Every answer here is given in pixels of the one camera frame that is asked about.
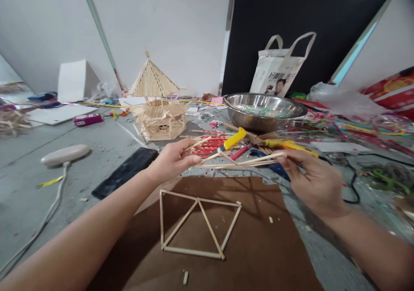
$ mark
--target hand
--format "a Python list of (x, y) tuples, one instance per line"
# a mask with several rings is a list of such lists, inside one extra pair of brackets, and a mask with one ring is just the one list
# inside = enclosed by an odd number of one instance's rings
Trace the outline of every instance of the hand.
[[(301, 150), (283, 150), (277, 160), (288, 173), (296, 196), (322, 220), (345, 216), (350, 209), (342, 200), (341, 172)], [(299, 166), (306, 170), (303, 174)]]
[(195, 143), (194, 140), (186, 138), (167, 144), (157, 159), (145, 170), (149, 179), (160, 185), (174, 179), (186, 169), (201, 163), (199, 156), (190, 155), (190, 151), (184, 152)]

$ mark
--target smartphone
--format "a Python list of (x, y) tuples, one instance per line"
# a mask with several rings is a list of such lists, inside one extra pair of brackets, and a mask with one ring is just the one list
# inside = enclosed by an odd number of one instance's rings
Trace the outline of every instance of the smartphone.
[(101, 200), (104, 199), (141, 170), (147, 168), (157, 156), (158, 151), (156, 150), (139, 148), (121, 166), (102, 181), (92, 191), (92, 195)]

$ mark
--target metal bowl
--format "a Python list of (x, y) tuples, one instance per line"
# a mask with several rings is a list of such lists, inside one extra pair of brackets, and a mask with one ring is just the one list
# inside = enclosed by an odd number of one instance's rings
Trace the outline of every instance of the metal bowl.
[(259, 134), (277, 131), (307, 114), (305, 106), (291, 99), (265, 94), (230, 94), (223, 103), (235, 126)]

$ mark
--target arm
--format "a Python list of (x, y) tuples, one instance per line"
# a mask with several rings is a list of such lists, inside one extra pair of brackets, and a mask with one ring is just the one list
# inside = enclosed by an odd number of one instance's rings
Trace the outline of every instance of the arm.
[(343, 179), (338, 169), (304, 151), (284, 152), (288, 158), (278, 160), (288, 173), (297, 197), (341, 238), (377, 286), (381, 290), (412, 290), (414, 248), (345, 204)]
[(0, 283), (0, 290), (84, 290), (151, 192), (201, 162), (200, 157), (183, 152), (194, 143), (184, 139), (166, 145), (146, 170), (77, 218), (12, 271)]

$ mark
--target wooden pavilion model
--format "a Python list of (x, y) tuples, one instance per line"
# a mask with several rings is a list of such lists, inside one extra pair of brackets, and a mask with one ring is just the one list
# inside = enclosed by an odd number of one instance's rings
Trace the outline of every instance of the wooden pavilion model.
[(179, 90), (151, 60), (147, 60), (131, 88), (132, 96), (146, 100), (145, 104), (131, 108), (137, 118), (134, 126), (138, 135), (148, 141), (172, 140), (185, 130), (188, 107), (173, 100), (172, 95)]

